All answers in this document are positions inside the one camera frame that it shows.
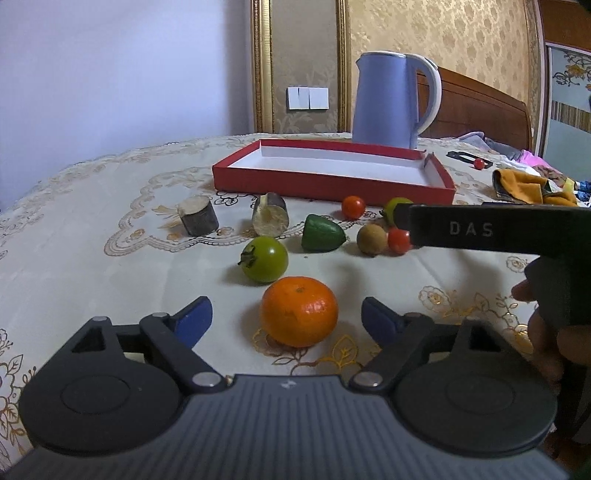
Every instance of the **kettle handle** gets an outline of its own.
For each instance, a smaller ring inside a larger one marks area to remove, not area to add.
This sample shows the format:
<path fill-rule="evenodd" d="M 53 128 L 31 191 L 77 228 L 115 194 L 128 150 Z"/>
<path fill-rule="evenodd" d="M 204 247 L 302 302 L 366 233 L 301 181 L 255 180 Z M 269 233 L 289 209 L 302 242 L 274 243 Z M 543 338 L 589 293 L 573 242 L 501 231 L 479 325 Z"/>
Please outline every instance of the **kettle handle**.
<path fill-rule="evenodd" d="M 427 105 L 427 111 L 417 122 L 418 135 L 423 133 L 433 123 L 439 112 L 439 107 L 441 106 L 441 76 L 434 61 L 422 55 L 407 53 L 406 56 L 408 59 L 416 60 L 416 68 L 425 74 L 429 83 L 429 104 Z"/>

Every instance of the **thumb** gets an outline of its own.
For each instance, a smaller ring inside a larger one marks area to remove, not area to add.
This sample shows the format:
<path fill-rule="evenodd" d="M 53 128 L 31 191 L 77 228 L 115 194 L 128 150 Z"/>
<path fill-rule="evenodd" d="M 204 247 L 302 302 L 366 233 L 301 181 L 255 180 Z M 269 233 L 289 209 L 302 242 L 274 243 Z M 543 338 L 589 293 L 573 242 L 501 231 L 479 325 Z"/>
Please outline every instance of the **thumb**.
<path fill-rule="evenodd" d="M 567 360 L 591 367 L 590 325 L 573 325 L 560 329 L 556 344 L 560 354 Z"/>

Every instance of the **blue kettle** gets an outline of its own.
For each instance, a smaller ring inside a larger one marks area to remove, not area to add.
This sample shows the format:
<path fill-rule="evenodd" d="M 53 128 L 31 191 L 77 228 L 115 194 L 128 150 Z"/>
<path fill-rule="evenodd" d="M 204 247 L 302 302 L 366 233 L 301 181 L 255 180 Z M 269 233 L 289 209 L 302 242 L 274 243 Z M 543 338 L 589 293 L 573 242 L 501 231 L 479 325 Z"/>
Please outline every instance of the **blue kettle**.
<path fill-rule="evenodd" d="M 417 148 L 418 135 L 435 120 L 441 105 L 437 65 L 414 54 L 369 51 L 357 60 L 359 83 L 353 142 Z M 418 116 L 417 70 L 429 83 L 429 103 Z"/>

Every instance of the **brown headboard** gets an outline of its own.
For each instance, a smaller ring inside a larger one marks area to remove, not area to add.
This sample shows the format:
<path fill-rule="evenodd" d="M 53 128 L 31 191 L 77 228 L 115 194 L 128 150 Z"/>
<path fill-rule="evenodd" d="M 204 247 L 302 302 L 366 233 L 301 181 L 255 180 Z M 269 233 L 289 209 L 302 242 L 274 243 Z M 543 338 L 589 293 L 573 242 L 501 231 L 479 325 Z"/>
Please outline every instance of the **brown headboard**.
<path fill-rule="evenodd" d="M 523 102 L 451 70 L 439 67 L 443 94 L 437 117 L 421 136 L 459 137 L 484 132 L 493 140 L 531 151 L 531 127 Z M 418 75 L 419 110 L 427 109 L 427 79 Z"/>

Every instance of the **orange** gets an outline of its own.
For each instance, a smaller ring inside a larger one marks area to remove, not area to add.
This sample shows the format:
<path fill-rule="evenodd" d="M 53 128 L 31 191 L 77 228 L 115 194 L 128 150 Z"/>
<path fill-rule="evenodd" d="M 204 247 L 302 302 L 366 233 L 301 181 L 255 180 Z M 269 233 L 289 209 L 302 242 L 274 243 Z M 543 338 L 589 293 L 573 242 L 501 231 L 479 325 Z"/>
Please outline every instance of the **orange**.
<path fill-rule="evenodd" d="M 261 323 L 277 342 L 303 348 L 330 335 L 339 318 L 335 294 L 309 277 L 283 277 L 262 296 Z"/>

